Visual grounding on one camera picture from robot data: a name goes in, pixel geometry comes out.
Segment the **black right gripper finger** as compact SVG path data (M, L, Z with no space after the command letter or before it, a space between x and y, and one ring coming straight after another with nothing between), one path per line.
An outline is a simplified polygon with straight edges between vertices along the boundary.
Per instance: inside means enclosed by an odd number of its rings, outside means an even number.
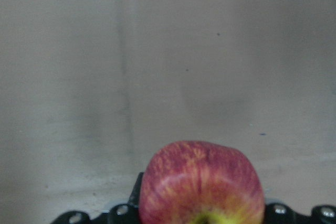
M139 205L139 199L140 199L140 191L141 191L141 184L142 184L142 178L143 178L144 172L139 172L137 179L134 183L134 186L132 188L131 194L128 199L128 204L132 206L138 206Z

